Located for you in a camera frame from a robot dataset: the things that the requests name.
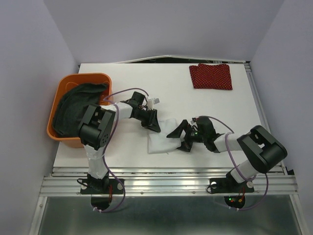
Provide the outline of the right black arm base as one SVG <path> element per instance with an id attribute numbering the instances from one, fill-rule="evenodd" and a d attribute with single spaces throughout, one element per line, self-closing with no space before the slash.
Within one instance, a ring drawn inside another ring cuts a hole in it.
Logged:
<path id="1" fill-rule="evenodd" d="M 227 173 L 225 177 L 210 178 L 209 184 L 206 187 L 206 191 L 210 194 L 216 193 L 239 193 L 245 192 L 253 193 L 254 187 L 247 185 L 248 181 L 237 183 L 230 173 Z"/>

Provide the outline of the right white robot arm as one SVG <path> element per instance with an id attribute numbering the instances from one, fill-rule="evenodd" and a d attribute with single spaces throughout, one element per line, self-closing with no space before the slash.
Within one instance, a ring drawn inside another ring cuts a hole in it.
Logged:
<path id="1" fill-rule="evenodd" d="M 284 160 L 286 148 L 263 126 L 256 125 L 248 133 L 237 135 L 224 122 L 210 116 L 198 116 L 191 122 L 183 120 L 170 134 L 179 139 L 185 133 L 179 150 L 190 152 L 193 143 L 202 143 L 213 153 L 227 152 L 234 168 L 224 179 L 230 191 L 239 189 L 243 182 L 253 181 L 257 174 L 268 173 Z"/>

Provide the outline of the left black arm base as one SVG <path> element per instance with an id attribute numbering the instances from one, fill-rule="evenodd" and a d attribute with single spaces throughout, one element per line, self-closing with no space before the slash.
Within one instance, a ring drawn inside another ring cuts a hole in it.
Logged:
<path id="1" fill-rule="evenodd" d="M 77 183 L 80 185 L 80 193 L 82 195 L 96 194 L 123 194 L 123 187 L 116 179 L 105 178 L 104 180 L 92 180 L 78 178 Z"/>

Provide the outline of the red polka dot skirt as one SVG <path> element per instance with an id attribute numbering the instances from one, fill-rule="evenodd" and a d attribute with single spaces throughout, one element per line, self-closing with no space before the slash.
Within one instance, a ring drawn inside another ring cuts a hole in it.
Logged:
<path id="1" fill-rule="evenodd" d="M 194 89 L 233 90 L 230 67 L 227 64 L 189 66 Z"/>

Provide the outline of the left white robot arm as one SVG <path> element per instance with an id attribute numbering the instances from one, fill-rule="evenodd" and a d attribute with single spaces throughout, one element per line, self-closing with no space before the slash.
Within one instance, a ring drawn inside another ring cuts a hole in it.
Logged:
<path id="1" fill-rule="evenodd" d="M 88 106 L 78 127 L 78 137 L 88 158 L 88 178 L 93 180 L 92 187 L 98 193 L 105 192 L 109 187 L 109 181 L 106 179 L 108 169 L 103 158 L 105 147 L 113 134 L 113 125 L 122 119 L 134 118 L 141 122 L 143 128 L 159 133 L 161 129 L 157 110 L 154 108 L 158 103 L 158 98 L 148 98 L 134 92 L 132 97 L 125 101 L 107 106 Z"/>

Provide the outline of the white skirt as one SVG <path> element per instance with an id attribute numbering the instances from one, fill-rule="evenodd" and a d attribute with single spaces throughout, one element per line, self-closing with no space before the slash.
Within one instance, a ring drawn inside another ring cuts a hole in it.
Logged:
<path id="1" fill-rule="evenodd" d="M 159 133 L 148 131 L 148 153 L 161 154 L 176 150 L 181 146 L 180 138 L 167 138 L 178 127 L 178 122 L 175 118 L 159 121 L 161 131 Z"/>

